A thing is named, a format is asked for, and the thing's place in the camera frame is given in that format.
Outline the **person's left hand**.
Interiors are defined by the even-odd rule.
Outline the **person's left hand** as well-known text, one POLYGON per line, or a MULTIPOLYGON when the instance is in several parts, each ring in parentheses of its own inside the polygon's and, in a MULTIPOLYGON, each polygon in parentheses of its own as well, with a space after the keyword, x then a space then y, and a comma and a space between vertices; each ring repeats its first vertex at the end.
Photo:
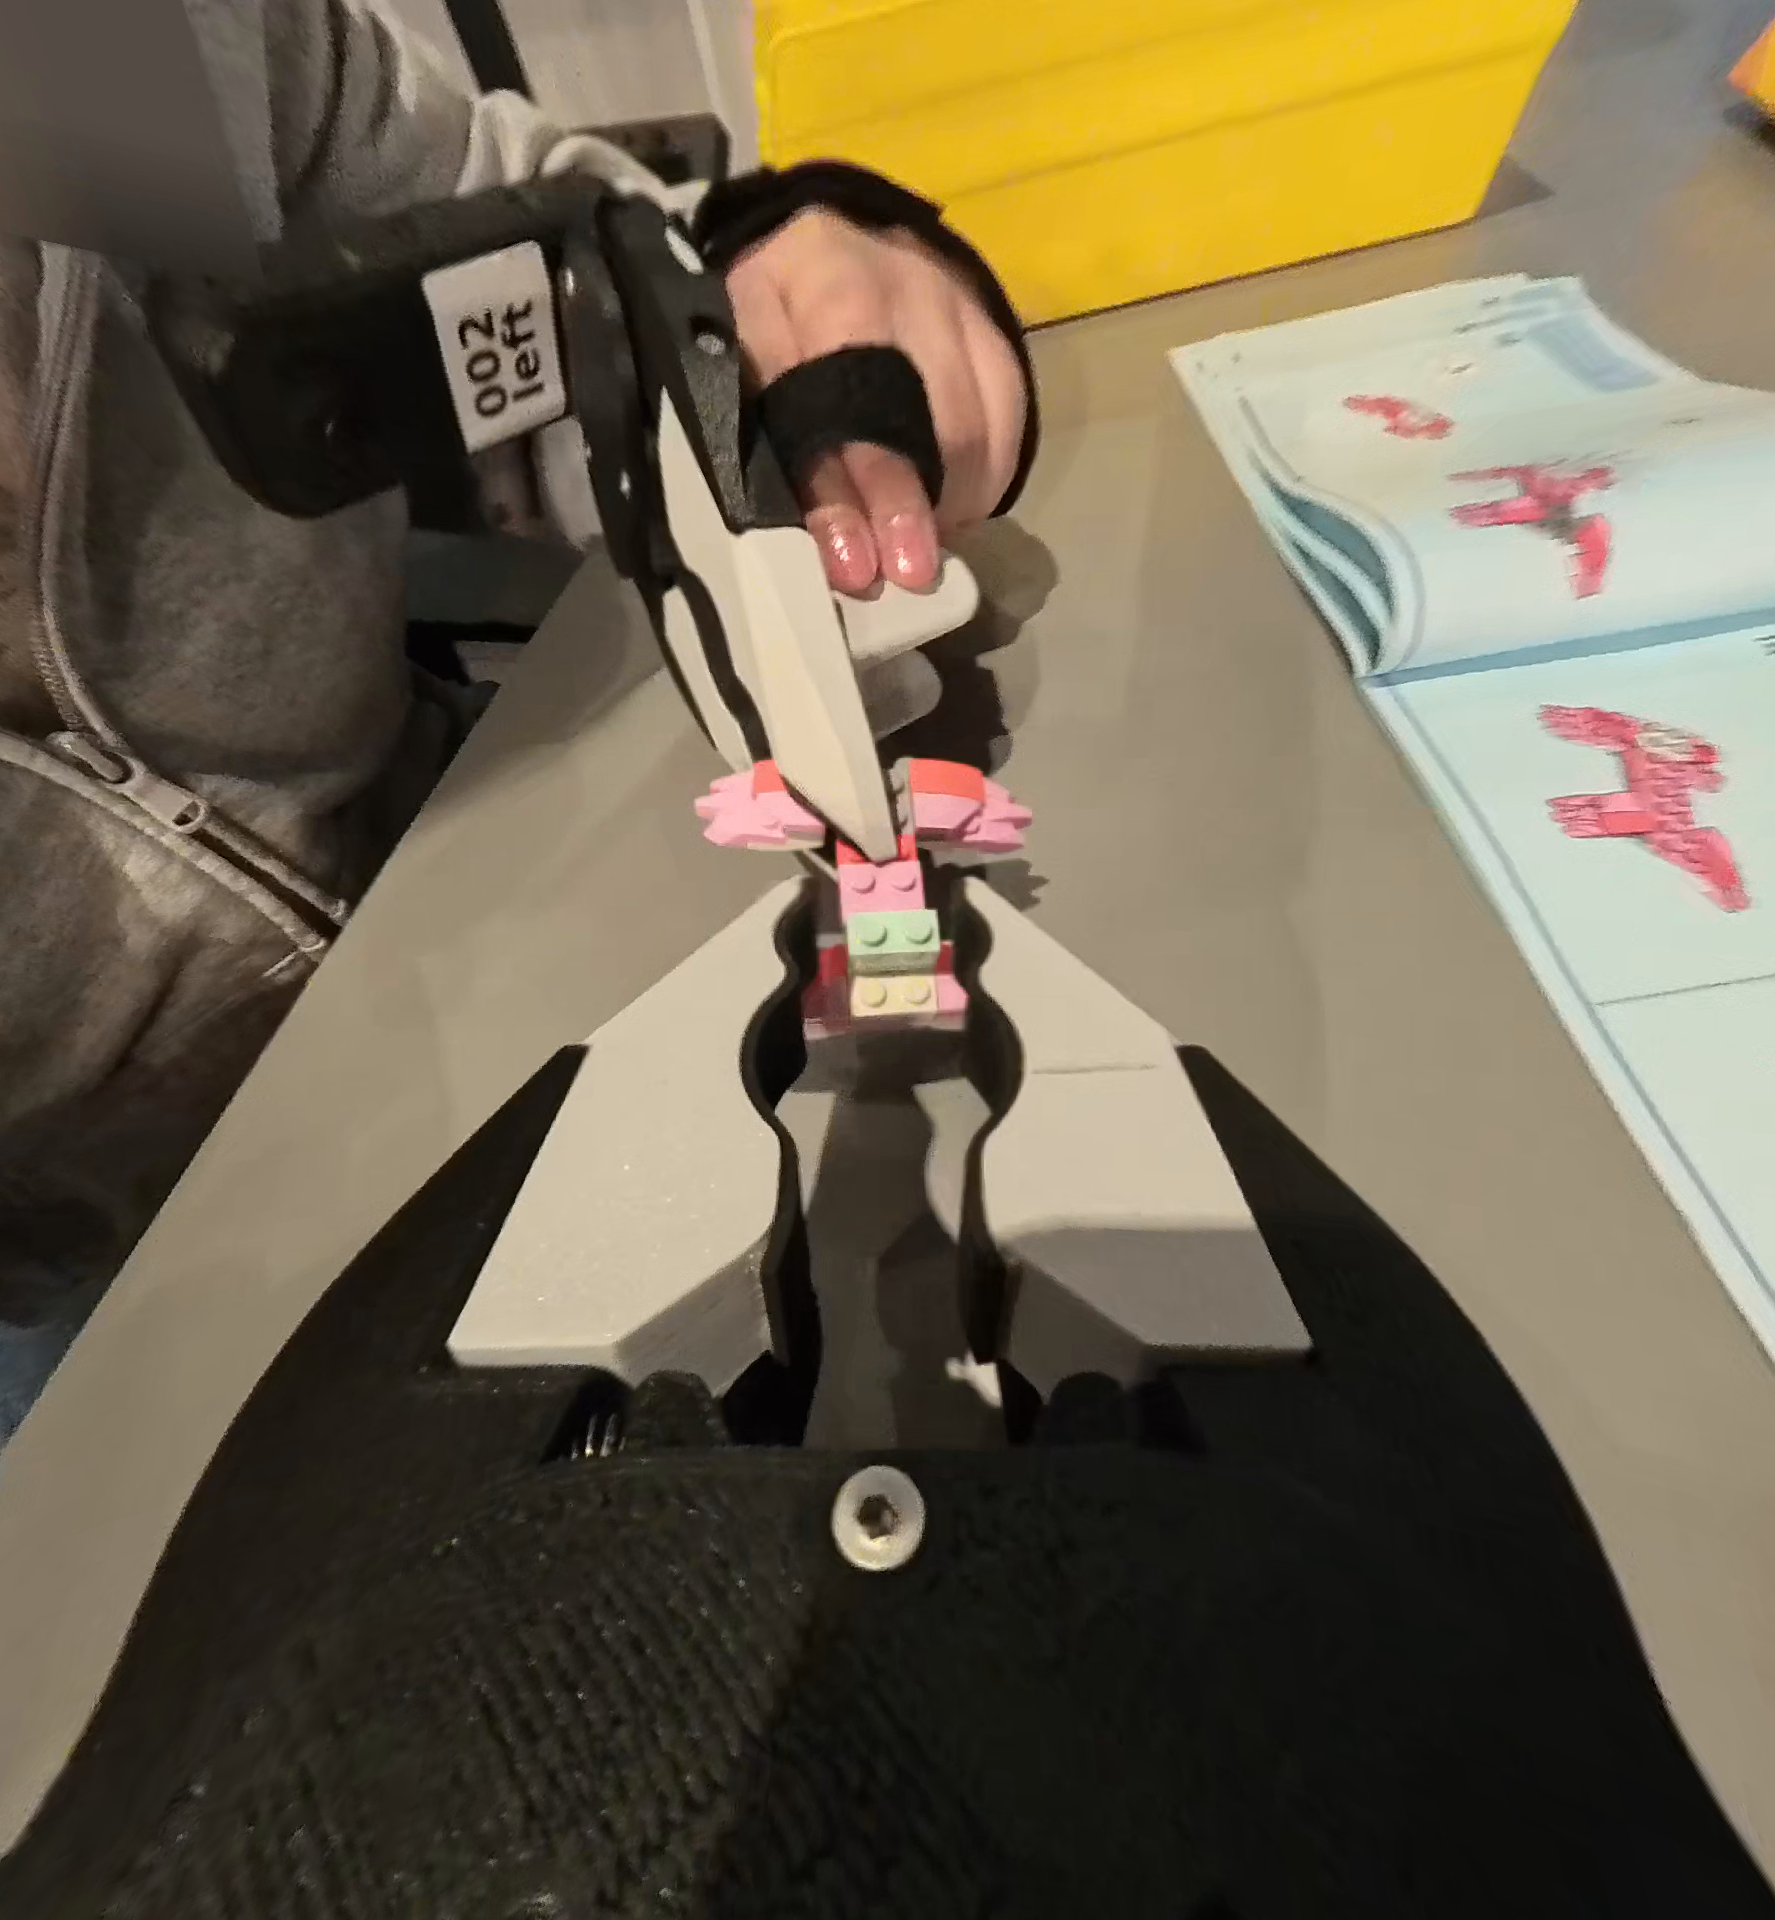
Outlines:
POLYGON ((847 347, 893 347, 921 371, 945 462, 939 500, 907 458, 869 441, 816 454, 798 492, 832 589, 929 589, 946 539, 989 520, 1018 476, 1030 409, 1018 350, 923 238, 825 209, 762 238, 725 285, 760 390, 847 347))

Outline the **person's left forearm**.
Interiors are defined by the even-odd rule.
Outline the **person's left forearm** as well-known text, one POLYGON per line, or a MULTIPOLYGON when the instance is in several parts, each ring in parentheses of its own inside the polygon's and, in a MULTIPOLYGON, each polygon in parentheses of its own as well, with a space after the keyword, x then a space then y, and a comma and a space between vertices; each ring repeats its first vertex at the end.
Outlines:
POLYGON ((614 141, 573 133, 510 90, 467 90, 368 3, 269 1, 262 21, 282 238, 563 173, 679 217, 708 190, 659 179, 614 141))

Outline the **person's grey hoodie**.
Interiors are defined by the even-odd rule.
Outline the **person's grey hoodie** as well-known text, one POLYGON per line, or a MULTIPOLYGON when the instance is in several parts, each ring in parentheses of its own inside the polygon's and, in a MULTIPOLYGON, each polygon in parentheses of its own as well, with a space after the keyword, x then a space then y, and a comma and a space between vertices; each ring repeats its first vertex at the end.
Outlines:
POLYGON ((0 1316, 107 1286, 440 781, 397 494, 288 520, 136 284, 0 235, 0 1316))

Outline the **pink toy brick model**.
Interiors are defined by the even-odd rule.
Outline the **pink toy brick model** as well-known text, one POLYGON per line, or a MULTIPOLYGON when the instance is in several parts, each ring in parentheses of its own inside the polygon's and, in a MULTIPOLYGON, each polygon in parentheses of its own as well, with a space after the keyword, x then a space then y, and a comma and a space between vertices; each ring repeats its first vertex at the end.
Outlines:
POLYGON ((809 811, 770 761, 715 777, 693 811, 712 845, 818 861, 830 888, 818 906, 804 1038, 864 1031, 962 1026, 968 994, 940 908, 946 859, 1018 857, 1032 809, 968 763, 905 757, 892 765, 898 851, 871 861, 809 811))

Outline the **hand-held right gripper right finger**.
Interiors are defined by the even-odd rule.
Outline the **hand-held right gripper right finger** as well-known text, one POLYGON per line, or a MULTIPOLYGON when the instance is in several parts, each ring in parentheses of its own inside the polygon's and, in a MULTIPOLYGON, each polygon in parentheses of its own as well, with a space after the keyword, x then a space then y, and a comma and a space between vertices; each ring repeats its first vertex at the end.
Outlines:
POLYGON ((1310 1348, 1169 1031, 989 885, 960 885, 960 1312, 977 1361, 1165 1370, 1310 1348))

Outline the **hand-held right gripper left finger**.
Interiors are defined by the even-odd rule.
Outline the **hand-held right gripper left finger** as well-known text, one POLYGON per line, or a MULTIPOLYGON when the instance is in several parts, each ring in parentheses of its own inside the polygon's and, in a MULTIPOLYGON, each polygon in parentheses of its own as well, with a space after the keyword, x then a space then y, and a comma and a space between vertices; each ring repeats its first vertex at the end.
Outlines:
POLYGON ((448 1333, 472 1370, 816 1365, 795 1145, 813 903, 768 888, 600 1024, 448 1333))

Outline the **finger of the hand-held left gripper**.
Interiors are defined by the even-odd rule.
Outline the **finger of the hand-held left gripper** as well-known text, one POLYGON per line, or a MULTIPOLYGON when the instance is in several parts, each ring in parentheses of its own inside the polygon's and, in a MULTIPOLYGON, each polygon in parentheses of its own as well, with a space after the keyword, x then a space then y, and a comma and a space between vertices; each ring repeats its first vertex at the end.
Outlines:
POLYGON ((734 766, 772 761, 825 827, 892 859, 898 811, 811 533, 732 529, 673 397, 661 401, 657 460, 693 628, 683 670, 703 676, 708 736, 734 766))
POLYGON ((825 579, 802 526, 734 533, 700 521, 692 553, 659 514, 632 542, 630 584, 684 707, 728 772, 768 768, 825 827, 825 579))

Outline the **instruction booklet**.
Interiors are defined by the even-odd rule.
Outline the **instruction booklet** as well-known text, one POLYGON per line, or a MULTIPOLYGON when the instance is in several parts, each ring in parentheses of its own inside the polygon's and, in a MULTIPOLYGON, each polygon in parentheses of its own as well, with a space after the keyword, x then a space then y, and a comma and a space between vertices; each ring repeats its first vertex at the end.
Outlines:
POLYGON ((1169 361, 1775 1367, 1775 394, 1522 274, 1169 361))

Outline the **yellow plastic bin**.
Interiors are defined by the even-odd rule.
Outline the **yellow plastic bin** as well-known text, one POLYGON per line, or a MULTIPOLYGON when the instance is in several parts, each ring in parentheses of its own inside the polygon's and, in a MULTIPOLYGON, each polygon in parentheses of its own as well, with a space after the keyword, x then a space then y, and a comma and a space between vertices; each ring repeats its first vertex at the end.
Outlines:
POLYGON ((940 205, 1024 323, 1457 227, 1571 1, 762 1, 758 151, 940 205))

